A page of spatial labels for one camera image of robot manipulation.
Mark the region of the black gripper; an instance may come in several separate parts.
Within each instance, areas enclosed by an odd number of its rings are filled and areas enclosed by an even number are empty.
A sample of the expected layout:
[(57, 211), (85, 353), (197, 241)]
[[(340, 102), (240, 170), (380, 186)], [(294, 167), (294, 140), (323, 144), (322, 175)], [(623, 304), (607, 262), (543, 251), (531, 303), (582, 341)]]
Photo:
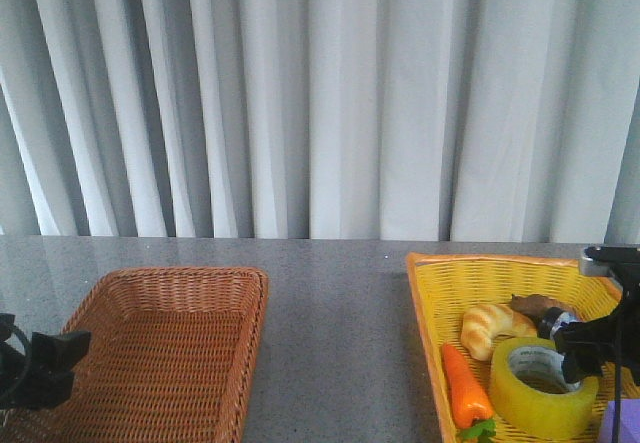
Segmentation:
[(621, 286), (621, 296), (610, 314), (560, 329), (554, 341), (565, 353), (562, 373), (577, 384), (603, 375), (602, 363), (639, 361), (639, 249), (604, 246), (612, 250), (610, 277)]
[(1, 408), (52, 409), (71, 397), (73, 368), (88, 354), (86, 330), (26, 336), (13, 314), (1, 315)]

